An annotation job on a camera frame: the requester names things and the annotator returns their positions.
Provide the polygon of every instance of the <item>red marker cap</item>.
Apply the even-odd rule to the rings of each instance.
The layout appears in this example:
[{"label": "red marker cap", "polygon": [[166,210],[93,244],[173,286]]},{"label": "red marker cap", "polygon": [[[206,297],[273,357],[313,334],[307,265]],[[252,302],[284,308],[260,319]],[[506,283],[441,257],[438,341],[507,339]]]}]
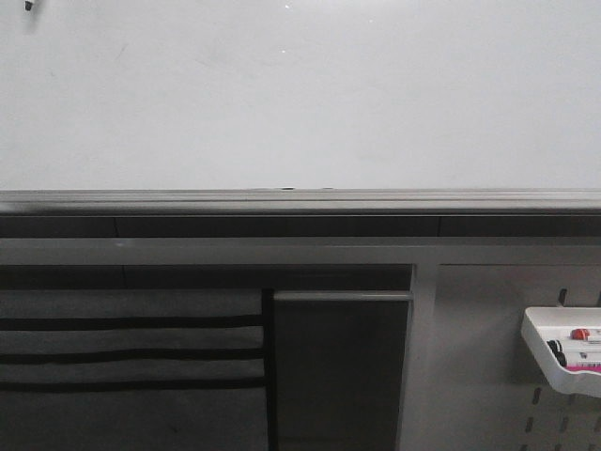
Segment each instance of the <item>red marker cap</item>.
[{"label": "red marker cap", "polygon": [[574,329],[570,336],[575,340],[586,340],[590,334],[588,329]]}]

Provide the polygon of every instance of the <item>white pegboard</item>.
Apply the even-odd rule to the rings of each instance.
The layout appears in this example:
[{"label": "white pegboard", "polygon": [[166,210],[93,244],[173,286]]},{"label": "white pegboard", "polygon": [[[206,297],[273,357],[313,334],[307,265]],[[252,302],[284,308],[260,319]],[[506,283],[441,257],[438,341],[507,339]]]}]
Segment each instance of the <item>white pegboard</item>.
[{"label": "white pegboard", "polygon": [[441,267],[420,387],[427,424],[401,449],[598,449],[601,399],[552,390],[519,333],[524,308],[555,305],[563,288],[595,303],[598,280],[599,267]]}]

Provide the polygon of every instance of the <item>pegboard hole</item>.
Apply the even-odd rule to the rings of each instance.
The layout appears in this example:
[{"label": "pegboard hole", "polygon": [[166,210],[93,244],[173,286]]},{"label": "pegboard hole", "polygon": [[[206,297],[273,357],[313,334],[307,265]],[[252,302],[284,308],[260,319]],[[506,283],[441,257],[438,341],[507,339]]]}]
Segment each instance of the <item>pegboard hole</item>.
[{"label": "pegboard hole", "polygon": [[562,418],[562,422],[560,423],[560,432],[567,431],[567,425],[569,422],[570,422],[570,419],[567,416]]},{"label": "pegboard hole", "polygon": [[526,420],[526,427],[524,428],[524,432],[532,432],[533,426],[534,426],[534,417],[529,416],[528,420]]},{"label": "pegboard hole", "polygon": [[565,307],[565,298],[567,297],[567,288],[562,288],[560,290],[560,295],[557,298],[557,305],[561,307]]},{"label": "pegboard hole", "polygon": [[541,387],[537,387],[534,389],[534,394],[532,395],[532,404],[538,404],[538,401],[541,400],[541,392],[543,389]]}]

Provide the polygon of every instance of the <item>gray panel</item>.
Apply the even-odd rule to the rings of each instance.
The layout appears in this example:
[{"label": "gray panel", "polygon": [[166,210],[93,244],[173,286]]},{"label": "gray panel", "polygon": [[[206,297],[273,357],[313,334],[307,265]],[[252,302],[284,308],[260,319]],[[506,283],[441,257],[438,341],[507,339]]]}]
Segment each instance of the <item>gray panel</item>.
[{"label": "gray panel", "polygon": [[0,265],[598,264],[598,238],[0,241]]},{"label": "gray panel", "polygon": [[426,433],[409,449],[601,444],[593,430],[601,399],[555,393],[519,334],[526,306],[555,305],[562,288],[575,293],[574,304],[595,304],[591,284],[600,280],[599,267],[441,267],[429,343],[410,344],[428,347],[420,389],[430,402]]}]

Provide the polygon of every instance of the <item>whiteboard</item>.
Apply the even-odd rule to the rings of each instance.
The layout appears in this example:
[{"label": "whiteboard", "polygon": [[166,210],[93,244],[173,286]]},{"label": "whiteboard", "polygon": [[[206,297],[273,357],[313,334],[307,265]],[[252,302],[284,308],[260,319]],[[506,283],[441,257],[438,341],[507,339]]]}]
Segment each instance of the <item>whiteboard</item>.
[{"label": "whiteboard", "polygon": [[596,0],[0,8],[0,190],[601,188]]}]

